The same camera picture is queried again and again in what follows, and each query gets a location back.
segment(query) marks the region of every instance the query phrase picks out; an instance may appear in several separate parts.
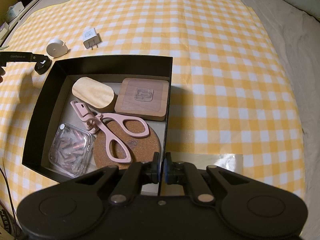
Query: bed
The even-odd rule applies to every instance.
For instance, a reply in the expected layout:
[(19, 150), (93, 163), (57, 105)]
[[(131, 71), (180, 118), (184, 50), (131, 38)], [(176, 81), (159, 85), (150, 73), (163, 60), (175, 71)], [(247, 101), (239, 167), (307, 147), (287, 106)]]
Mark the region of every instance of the bed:
[[(14, 31), (35, 11), (69, 0), (40, 0), (22, 18)], [(308, 221), (305, 239), (320, 235), (320, 23), (283, 0), (241, 0), (252, 7), (267, 31), (284, 67), (299, 110), (303, 129)]]

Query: white power adapter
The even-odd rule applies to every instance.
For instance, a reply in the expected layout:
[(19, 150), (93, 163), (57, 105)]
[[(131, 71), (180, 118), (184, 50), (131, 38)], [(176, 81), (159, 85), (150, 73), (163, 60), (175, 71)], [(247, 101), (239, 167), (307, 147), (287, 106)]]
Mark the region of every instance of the white power adapter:
[(84, 31), (84, 33), (82, 34), (82, 39), (83, 45), (86, 49), (93, 49), (93, 46), (98, 47), (98, 44), (101, 42), (95, 28), (91, 28), (87, 31)]

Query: cork coaster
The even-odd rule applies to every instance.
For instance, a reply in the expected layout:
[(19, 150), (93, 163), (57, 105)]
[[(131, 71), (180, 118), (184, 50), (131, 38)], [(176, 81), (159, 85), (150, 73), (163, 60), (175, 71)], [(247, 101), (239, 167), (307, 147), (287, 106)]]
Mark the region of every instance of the cork coaster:
[[(126, 121), (124, 125), (127, 129), (134, 133), (144, 131), (143, 125), (138, 121)], [(124, 144), (128, 147), (132, 162), (150, 162), (153, 159), (154, 152), (160, 152), (160, 142), (155, 131), (149, 127), (150, 134), (145, 138), (134, 138), (126, 134), (120, 125), (111, 121), (107, 123), (107, 127), (112, 131)], [(125, 158), (125, 152), (122, 147), (112, 142), (110, 147), (111, 154), (116, 158)], [(106, 152), (106, 135), (103, 131), (99, 131), (93, 145), (93, 158), (97, 168), (108, 165), (118, 165), (119, 169), (127, 169), (130, 163), (117, 163), (109, 159)]]

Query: wooden coaster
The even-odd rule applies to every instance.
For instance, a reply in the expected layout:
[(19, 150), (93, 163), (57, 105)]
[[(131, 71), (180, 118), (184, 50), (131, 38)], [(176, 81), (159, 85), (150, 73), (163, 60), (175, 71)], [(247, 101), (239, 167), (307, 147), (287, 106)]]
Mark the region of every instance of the wooden coaster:
[[(140, 133), (144, 131), (143, 125), (138, 121), (126, 121), (124, 124), (131, 132)], [(129, 136), (115, 121), (107, 123), (107, 127), (128, 147), (132, 162), (150, 162), (153, 159), (154, 152), (160, 152), (161, 150), (159, 138), (150, 127), (150, 134), (145, 138)], [(114, 157), (125, 158), (125, 152), (118, 143), (112, 142), (110, 151)], [(98, 169), (114, 164), (118, 165), (119, 169), (127, 169), (130, 166), (130, 163), (117, 163), (109, 159), (106, 152), (106, 135), (101, 130), (94, 141), (93, 158)]]
[(169, 82), (166, 80), (125, 78), (115, 111), (144, 119), (162, 121), (167, 112)]
[(72, 94), (100, 112), (113, 112), (116, 98), (113, 89), (88, 77), (79, 78), (72, 87)]

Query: black cable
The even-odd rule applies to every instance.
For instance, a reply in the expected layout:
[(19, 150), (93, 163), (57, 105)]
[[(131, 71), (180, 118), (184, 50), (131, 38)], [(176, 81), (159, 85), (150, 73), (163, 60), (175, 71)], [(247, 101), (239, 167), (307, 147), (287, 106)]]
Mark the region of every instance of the black cable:
[(5, 184), (7, 185), (8, 195), (9, 195), (9, 199), (10, 199), (10, 205), (11, 205), (11, 209), (12, 209), (12, 215), (13, 215), (13, 219), (14, 219), (14, 226), (12, 227), (12, 229), (14, 231), (14, 240), (16, 240), (17, 239), (17, 220), (16, 220), (16, 215), (14, 212), (14, 207), (13, 207), (12, 198), (11, 198), (11, 194), (10, 194), (9, 184), (8, 184), (7, 177), (4, 175), (4, 172), (2, 171), (1, 167), (0, 167), (0, 171), (1, 171), (2, 176), (4, 178)]

